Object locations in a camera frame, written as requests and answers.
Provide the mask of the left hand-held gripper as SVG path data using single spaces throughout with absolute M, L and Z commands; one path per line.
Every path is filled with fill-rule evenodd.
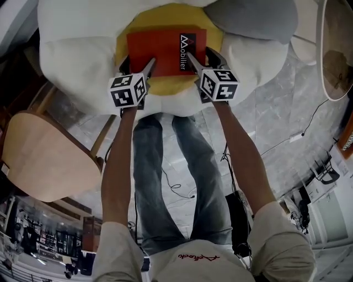
M 130 74 L 130 57 L 126 56 L 119 64 L 119 77 L 113 77 L 108 82 L 108 95 L 113 105 L 118 109 L 135 107 L 148 93 L 147 79 L 154 71 L 156 59 L 152 58 L 142 70 L 142 73 Z

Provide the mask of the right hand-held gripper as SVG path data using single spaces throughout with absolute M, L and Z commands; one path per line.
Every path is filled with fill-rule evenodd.
M 210 47 L 206 47 L 206 57 L 210 67 L 203 66 L 190 52 L 187 53 L 190 69 L 199 76 L 196 86 L 201 103 L 233 100 L 239 81 L 226 59 Z

